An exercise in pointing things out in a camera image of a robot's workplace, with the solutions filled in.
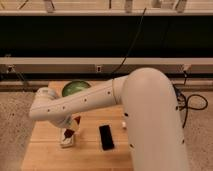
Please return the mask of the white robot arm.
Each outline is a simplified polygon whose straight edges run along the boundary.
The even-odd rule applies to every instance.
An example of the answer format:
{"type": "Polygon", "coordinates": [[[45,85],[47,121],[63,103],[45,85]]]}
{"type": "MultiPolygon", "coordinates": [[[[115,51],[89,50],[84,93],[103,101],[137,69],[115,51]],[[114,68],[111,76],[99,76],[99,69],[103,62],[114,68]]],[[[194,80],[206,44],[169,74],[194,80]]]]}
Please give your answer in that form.
{"type": "Polygon", "coordinates": [[[175,89],[157,69],[140,68],[66,97],[40,88],[29,117],[68,128],[73,114],[114,105],[123,107],[134,171],[190,171],[175,89]]]}

